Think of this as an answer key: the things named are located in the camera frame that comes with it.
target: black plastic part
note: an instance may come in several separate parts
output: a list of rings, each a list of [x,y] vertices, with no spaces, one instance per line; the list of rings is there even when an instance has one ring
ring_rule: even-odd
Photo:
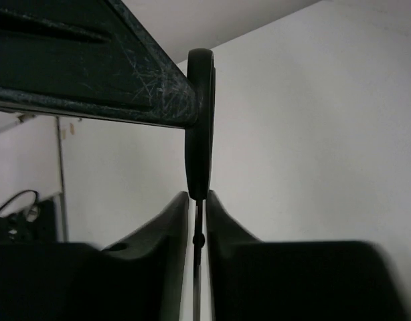
[[[0,110],[197,119],[191,84],[121,0],[0,0]]]
[[[104,251],[0,245],[0,321],[179,319],[189,197]]]
[[[185,167],[189,196],[203,201],[210,188],[214,128],[216,71],[213,52],[194,49],[187,59],[187,79],[197,93],[199,106],[195,126],[185,131]]]
[[[214,320],[408,320],[372,245],[263,243],[212,191],[205,217]]]
[[[195,227],[193,232],[193,321],[201,316],[201,252],[206,238],[203,234],[203,201],[195,204]]]
[[[56,212],[51,200],[39,202],[37,218],[28,221],[24,211],[0,217],[0,243],[55,243]]]

